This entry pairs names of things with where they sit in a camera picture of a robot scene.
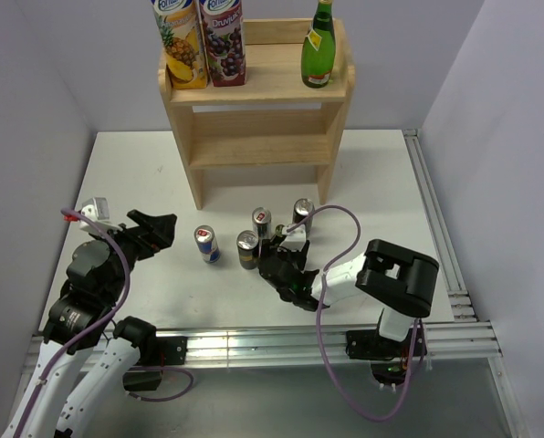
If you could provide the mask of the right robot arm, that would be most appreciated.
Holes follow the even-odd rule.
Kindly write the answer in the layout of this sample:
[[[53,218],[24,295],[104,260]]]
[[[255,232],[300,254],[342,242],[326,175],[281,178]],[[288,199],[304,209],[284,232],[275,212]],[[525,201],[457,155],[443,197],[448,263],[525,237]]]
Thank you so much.
[[[382,305],[375,333],[379,352],[392,356],[407,341],[410,326],[430,316],[439,263],[432,257],[381,239],[364,253],[330,267],[307,270],[309,243],[300,250],[265,245],[258,273],[280,298],[307,311],[326,309],[347,298],[366,295]]]

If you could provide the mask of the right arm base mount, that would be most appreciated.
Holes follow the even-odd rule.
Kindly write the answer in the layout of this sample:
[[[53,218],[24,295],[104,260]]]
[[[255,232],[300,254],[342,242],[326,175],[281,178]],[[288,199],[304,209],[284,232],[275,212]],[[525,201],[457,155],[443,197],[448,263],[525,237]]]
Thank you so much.
[[[384,385],[402,384],[406,377],[410,358],[418,358],[418,367],[427,354],[424,331],[417,329],[413,353],[410,353],[412,331],[402,342],[386,339],[376,329],[349,330],[346,332],[345,352],[351,360],[366,360],[371,363],[371,373],[376,381]]]

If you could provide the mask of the tall green glass bottle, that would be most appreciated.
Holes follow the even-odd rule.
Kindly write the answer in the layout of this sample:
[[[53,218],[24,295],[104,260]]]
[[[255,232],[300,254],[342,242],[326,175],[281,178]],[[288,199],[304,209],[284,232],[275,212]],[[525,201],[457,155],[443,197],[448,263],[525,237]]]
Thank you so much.
[[[335,56],[332,1],[318,1],[302,46],[300,71],[303,83],[313,89],[325,87],[330,80]]]

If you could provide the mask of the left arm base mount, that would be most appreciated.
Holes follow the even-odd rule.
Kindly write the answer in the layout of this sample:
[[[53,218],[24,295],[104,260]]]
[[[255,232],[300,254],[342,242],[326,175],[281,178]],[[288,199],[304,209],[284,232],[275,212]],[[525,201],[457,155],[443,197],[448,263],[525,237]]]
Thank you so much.
[[[185,363],[187,337],[159,337],[154,343],[153,350],[145,354],[136,366],[182,366]],[[140,393],[156,391],[162,383],[163,371],[129,371],[122,378],[126,391]]]

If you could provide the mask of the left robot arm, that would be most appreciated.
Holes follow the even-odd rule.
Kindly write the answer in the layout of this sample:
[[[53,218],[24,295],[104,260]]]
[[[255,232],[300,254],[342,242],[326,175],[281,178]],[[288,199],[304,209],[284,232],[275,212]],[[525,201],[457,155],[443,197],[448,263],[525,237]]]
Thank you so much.
[[[84,226],[90,241],[78,246],[66,270],[59,299],[50,308],[38,362],[6,428],[6,437],[52,436],[73,382],[104,329],[124,305],[136,263],[173,245],[176,214],[148,215],[131,210],[134,222],[105,225],[70,208],[68,222]]]

